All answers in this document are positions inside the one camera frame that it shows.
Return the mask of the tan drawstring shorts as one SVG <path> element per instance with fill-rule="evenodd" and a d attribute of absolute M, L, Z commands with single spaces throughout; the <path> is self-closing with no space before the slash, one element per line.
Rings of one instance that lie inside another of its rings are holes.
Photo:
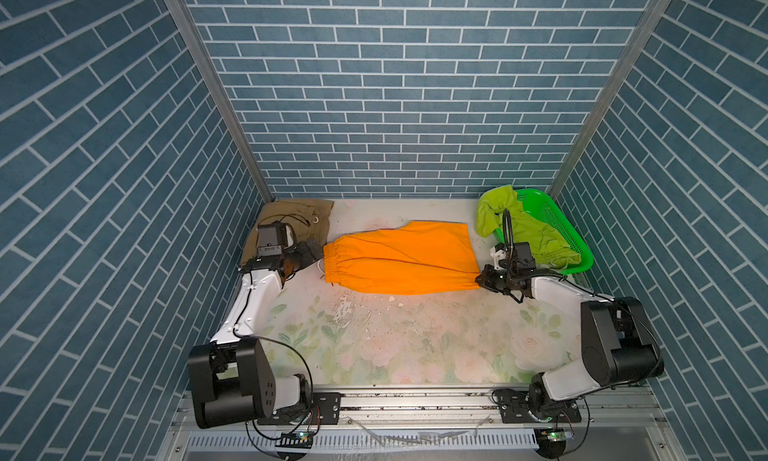
<path fill-rule="evenodd" d="M 267 203 L 251 229 L 241 256 L 240 266 L 257 254 L 258 227 L 279 221 L 287 223 L 293 231 L 293 239 L 315 239 L 320 245 L 327 242 L 330 215 L 334 202 L 323 199 L 292 198 Z"/>

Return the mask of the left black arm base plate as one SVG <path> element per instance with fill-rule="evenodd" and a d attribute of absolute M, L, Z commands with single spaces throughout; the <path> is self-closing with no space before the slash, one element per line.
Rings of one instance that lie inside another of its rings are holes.
<path fill-rule="evenodd" d="M 320 424 L 337 425 L 341 408 L 342 395 L 340 392 L 315 393 L 311 402 L 299 403 L 278 409 L 274 414 L 259 419 L 259 426 L 287 426 L 302 420 L 306 415 L 313 413 L 313 425 Z"/>

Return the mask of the light green garment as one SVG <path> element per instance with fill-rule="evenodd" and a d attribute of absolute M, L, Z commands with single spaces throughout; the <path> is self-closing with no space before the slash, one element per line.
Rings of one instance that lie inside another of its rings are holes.
<path fill-rule="evenodd" d="M 584 272 L 594 256 L 563 211 L 545 192 L 516 190 L 510 185 L 482 194 L 478 200 L 475 231 L 503 242 L 502 216 L 508 211 L 516 242 L 528 242 L 537 263 L 563 274 Z"/>

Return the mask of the orange shorts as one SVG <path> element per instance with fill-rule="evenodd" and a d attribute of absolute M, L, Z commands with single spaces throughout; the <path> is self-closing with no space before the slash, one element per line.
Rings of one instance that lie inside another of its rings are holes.
<path fill-rule="evenodd" d="M 366 294 L 470 291 L 480 269 L 468 226 L 411 221 L 396 229 L 347 234 L 323 247 L 325 281 Z"/>

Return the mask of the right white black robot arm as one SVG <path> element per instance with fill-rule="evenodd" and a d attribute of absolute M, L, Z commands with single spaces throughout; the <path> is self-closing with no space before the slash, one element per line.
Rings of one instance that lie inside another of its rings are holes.
<path fill-rule="evenodd" d="M 476 283 L 491 292 L 546 302 L 580 321 L 580 355 L 534 376 L 529 404 L 572 401 L 615 386 L 655 378 L 664 371 L 660 343 L 642 303 L 591 291 L 552 269 L 540 268 L 528 243 L 499 243 Z"/>

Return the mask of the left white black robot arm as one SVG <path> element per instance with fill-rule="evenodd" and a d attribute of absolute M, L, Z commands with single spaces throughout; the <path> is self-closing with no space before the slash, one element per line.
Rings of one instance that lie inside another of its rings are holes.
<path fill-rule="evenodd" d="M 187 360 L 195 420 L 202 429 L 271 419 L 290 423 L 312 411 L 310 370 L 278 378 L 267 338 L 257 333 L 260 309 L 276 300 L 287 280 L 322 258 L 301 243 L 279 255 L 256 256 L 240 269 L 241 285 L 229 314 Z"/>

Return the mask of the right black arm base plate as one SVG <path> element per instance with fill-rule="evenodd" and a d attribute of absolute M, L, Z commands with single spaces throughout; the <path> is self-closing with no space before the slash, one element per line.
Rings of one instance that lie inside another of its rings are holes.
<path fill-rule="evenodd" d="M 575 400 L 553 401 L 546 394 L 513 389 L 496 389 L 491 400 L 498 407 L 504 424 L 578 423 L 582 416 Z"/>

